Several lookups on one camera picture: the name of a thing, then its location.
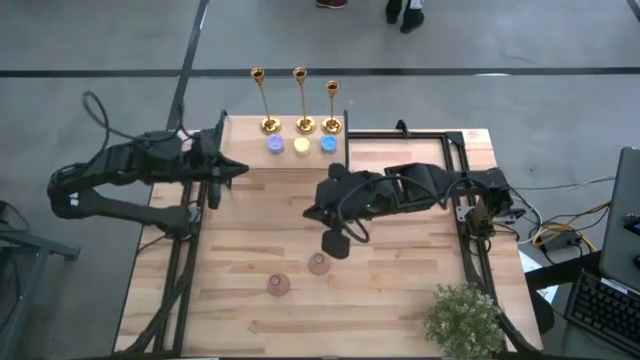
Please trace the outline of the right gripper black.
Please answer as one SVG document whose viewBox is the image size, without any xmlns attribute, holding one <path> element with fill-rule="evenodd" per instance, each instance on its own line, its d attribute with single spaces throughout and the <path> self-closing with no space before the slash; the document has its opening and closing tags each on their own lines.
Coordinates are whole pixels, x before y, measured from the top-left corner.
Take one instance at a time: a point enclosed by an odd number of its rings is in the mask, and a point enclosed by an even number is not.
<svg viewBox="0 0 640 360">
<path fill-rule="evenodd" d="M 328 178 L 316 187 L 314 204 L 303 211 L 307 219 L 324 224 L 321 249 L 335 259 L 345 259 L 352 240 L 367 244 L 370 234 L 363 220 L 391 209 L 394 191 L 389 176 L 369 171 L 350 172 L 340 163 L 328 168 Z"/>
</svg>

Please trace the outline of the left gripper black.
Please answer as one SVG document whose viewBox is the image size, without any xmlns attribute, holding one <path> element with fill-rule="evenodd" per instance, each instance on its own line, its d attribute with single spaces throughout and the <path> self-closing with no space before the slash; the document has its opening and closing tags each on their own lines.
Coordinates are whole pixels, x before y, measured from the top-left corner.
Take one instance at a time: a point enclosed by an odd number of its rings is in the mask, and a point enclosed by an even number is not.
<svg viewBox="0 0 640 360">
<path fill-rule="evenodd" d="M 207 201 L 210 209 L 219 208 L 224 184 L 249 171 L 247 164 L 233 160 L 226 155 L 222 156 L 220 146 L 226 117 L 227 113 L 221 112 L 213 128 L 201 129 L 195 133 L 194 145 L 203 156 L 208 172 L 206 179 Z"/>
</svg>

